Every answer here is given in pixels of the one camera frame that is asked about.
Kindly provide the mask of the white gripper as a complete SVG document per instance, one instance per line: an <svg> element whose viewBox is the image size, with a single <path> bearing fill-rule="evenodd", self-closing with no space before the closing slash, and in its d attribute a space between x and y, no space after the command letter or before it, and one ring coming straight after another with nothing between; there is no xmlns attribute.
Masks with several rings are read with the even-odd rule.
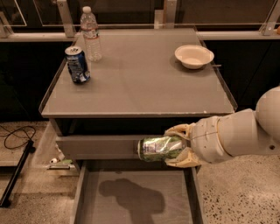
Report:
<svg viewBox="0 0 280 224"><path fill-rule="evenodd" d="M166 159L165 163L172 167L188 168L201 165L200 159L211 164L230 160L232 157L224 150L219 139L218 121L218 116L212 116L196 123L175 125L166 130L166 136L190 139L191 148L184 148L176 158Z"/></svg>

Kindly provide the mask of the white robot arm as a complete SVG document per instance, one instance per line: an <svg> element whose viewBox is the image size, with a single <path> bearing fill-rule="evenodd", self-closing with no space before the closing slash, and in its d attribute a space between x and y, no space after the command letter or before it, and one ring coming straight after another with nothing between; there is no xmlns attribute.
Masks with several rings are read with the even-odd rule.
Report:
<svg viewBox="0 0 280 224"><path fill-rule="evenodd" d="M254 110L176 125L165 134L190 143L177 157L165 161L173 167L217 164L244 155L279 155L280 87L263 94Z"/></svg>

